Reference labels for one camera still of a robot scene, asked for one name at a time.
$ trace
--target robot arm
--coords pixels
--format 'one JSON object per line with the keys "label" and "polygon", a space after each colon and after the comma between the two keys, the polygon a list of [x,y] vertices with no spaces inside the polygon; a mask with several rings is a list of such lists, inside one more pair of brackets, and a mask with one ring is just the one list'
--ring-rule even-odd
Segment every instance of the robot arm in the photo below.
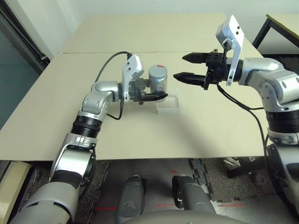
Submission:
{"label": "robot arm", "polygon": [[[205,76],[182,72],[174,77],[187,84],[199,85],[205,90],[209,84],[218,85],[221,81],[227,81],[227,85],[230,85],[233,81],[239,85],[251,86],[259,93],[269,123],[269,139],[273,142],[267,147],[266,161],[271,168],[271,175],[286,181],[291,190],[288,200],[292,205],[289,208],[299,214],[299,76],[285,70],[283,65],[274,59],[239,60],[238,50],[242,39],[236,32],[242,34],[239,24],[232,16],[220,26],[216,34],[224,53],[214,50],[210,53],[190,53],[183,57],[192,63],[205,63]],[[235,51],[232,59],[226,58],[229,49]]]}
{"label": "robot arm", "polygon": [[75,217],[79,187],[88,184],[94,171],[97,136],[112,102],[153,101],[167,96],[165,89],[146,94],[145,87],[159,82],[139,78],[143,73],[140,59],[130,55],[122,68],[122,82],[95,82],[85,97],[54,160],[50,182],[43,185],[13,218],[11,224],[66,224]]}

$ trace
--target desk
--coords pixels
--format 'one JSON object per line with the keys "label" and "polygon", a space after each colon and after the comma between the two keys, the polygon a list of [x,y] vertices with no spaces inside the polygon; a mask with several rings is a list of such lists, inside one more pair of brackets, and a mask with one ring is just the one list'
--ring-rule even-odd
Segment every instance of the desk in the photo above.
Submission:
{"label": "desk", "polygon": [[[196,29],[196,25],[202,21],[202,15],[192,14],[185,16],[184,21],[190,18],[188,26],[190,31],[185,40],[176,39],[177,43],[194,43],[194,50],[209,52],[214,48],[221,49],[215,37],[215,31],[225,17],[218,15],[213,29],[207,27],[203,33]],[[84,30],[86,21],[78,28]],[[105,34],[113,27],[114,20],[106,20],[110,26],[103,32],[103,39],[107,42],[102,44],[105,51],[119,51],[127,49],[126,46],[108,41]],[[173,27],[174,32],[180,30],[180,26]],[[135,30],[134,26],[128,28],[128,32]],[[127,44],[130,49],[145,52],[154,47],[144,45],[149,38],[144,38],[143,44],[137,48],[130,38],[120,41]],[[57,55],[43,72],[40,78],[32,86],[30,91],[21,101],[12,116],[0,131],[2,148],[0,158],[6,160],[39,160],[49,161],[56,154],[63,139],[71,129],[79,106],[85,95],[90,91],[95,77],[103,63],[112,53],[67,53],[66,49],[80,45],[86,48],[77,51],[87,52],[87,42],[82,36],[80,43],[75,45],[67,43],[64,53]],[[183,50],[180,44],[174,46],[174,52],[145,52],[137,53],[141,58],[145,74],[150,66],[160,63],[168,68],[168,92],[177,94],[182,102],[183,112],[180,115],[158,115],[156,103],[150,102],[144,105],[130,102],[124,107],[124,114],[120,121],[109,117],[101,127],[96,147],[97,159],[135,159],[135,158],[205,158],[226,156],[260,156],[263,155],[263,147],[260,139],[258,126],[253,117],[246,111],[238,108],[218,91],[216,86],[211,85],[208,91],[198,86],[181,83],[172,77],[172,74],[188,71],[197,74],[205,74],[206,66],[191,64],[182,60],[182,56],[189,52],[175,52]],[[164,50],[170,51],[171,45]],[[242,58],[261,57],[258,51],[244,40]],[[101,80],[121,80],[121,68],[125,58],[118,56],[107,66],[101,76]],[[235,84],[225,89],[241,102],[251,106],[261,106],[258,93],[250,87]],[[109,112],[116,115],[119,112],[119,104],[112,103]],[[264,131],[268,126],[265,112],[257,111]]]}
{"label": "desk", "polygon": [[258,48],[270,28],[299,47],[299,14],[266,14],[266,16],[265,23],[252,43],[255,48]]}

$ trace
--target floor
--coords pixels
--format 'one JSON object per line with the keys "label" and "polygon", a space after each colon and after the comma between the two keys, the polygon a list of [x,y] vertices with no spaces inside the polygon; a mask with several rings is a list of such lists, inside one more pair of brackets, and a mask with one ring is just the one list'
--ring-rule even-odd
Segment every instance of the floor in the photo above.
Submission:
{"label": "floor", "polygon": [[[121,195],[123,184],[131,175],[138,174],[146,179],[146,195],[144,213],[150,213],[159,210],[175,210],[176,208],[172,198],[171,179],[174,175],[186,174],[193,176],[194,168],[188,159],[160,159],[160,160],[119,160],[111,161],[106,180],[101,186],[101,194],[94,206],[95,216],[92,224],[113,224],[115,223],[115,214],[118,206],[118,200]],[[214,179],[223,179],[222,174],[215,176]],[[202,187],[209,195],[210,191],[206,187],[209,184],[203,184]],[[231,202],[221,203],[213,202],[213,206],[219,215],[228,216],[248,224],[292,224],[297,223],[284,204],[272,191],[259,191],[260,186],[240,185],[236,182],[223,184],[221,191],[223,198],[231,194],[228,189],[242,190],[249,192],[243,199]]]}

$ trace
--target white table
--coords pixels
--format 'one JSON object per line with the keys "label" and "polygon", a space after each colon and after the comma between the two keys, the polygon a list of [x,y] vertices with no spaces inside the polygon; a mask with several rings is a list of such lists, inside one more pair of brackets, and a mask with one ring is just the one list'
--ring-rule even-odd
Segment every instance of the white table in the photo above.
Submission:
{"label": "white table", "polygon": [[[167,26],[165,20],[169,17],[176,26]],[[145,70],[143,77],[147,77],[150,66],[157,63],[165,65],[169,74],[168,92],[180,97],[183,113],[158,115],[154,102],[144,105],[131,102],[125,105],[120,121],[105,118],[98,136],[97,159],[263,155],[258,126],[251,115],[224,98],[216,86],[211,85],[208,91],[204,91],[172,77],[182,71],[202,75],[206,73],[204,64],[191,64],[181,58],[192,51],[221,49],[214,34],[218,25],[224,22],[225,16],[159,15],[160,24],[164,24],[164,29],[169,32],[163,35],[156,32],[149,38],[142,31],[148,33],[154,29],[157,22],[155,18],[157,15],[87,18],[65,45],[63,53],[54,58],[0,131],[0,158],[39,161],[55,159],[101,66],[112,52],[120,50],[137,52]],[[119,28],[116,21],[126,24],[127,20],[132,22],[124,28],[124,34],[111,37],[114,33],[112,27]],[[135,27],[139,24],[146,24],[148,29],[140,29],[137,38],[131,33],[136,32]],[[261,57],[245,40],[242,58],[247,56]],[[125,56],[112,60],[101,80],[120,81],[124,62]],[[234,84],[225,89],[249,106],[261,106],[258,93],[250,87]],[[119,104],[111,104],[109,112],[117,115]],[[256,114],[266,131],[268,125],[264,111],[257,111]]]}

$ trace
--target gray carpet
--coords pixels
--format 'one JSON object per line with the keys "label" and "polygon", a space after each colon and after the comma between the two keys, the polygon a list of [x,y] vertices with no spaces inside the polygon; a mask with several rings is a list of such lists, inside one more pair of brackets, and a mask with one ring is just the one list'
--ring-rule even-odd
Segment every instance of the gray carpet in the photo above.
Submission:
{"label": "gray carpet", "polygon": [[100,187],[106,177],[108,165],[109,161],[96,161],[96,170],[93,181],[82,200],[78,203],[75,224],[92,223],[95,214],[93,207],[100,195]]}
{"label": "gray carpet", "polygon": [[255,185],[250,175],[229,179],[227,170],[231,167],[228,167],[221,158],[202,159],[202,162],[207,170],[206,181],[212,201],[226,203],[276,194],[265,170],[260,171],[266,177],[265,184]]}
{"label": "gray carpet", "polygon": [[285,69],[288,69],[290,71],[296,72],[299,74],[299,57],[293,56],[293,57],[277,57],[276,60],[280,61]]}

